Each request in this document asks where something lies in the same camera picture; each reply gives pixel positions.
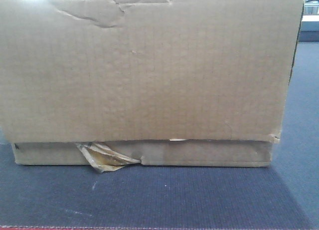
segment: torn tape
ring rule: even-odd
[[[103,142],[76,143],[90,165],[100,173],[111,172],[141,161],[113,151]]]

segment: cardboard box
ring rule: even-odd
[[[3,130],[278,142],[303,1],[0,0]]]

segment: red edge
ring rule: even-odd
[[[38,227],[38,228],[23,228],[23,227],[3,228],[3,227],[0,227],[0,230],[44,230],[44,229],[48,229],[48,230],[87,230],[87,229],[66,229],[66,228],[56,229],[56,228],[41,228],[41,227]]]

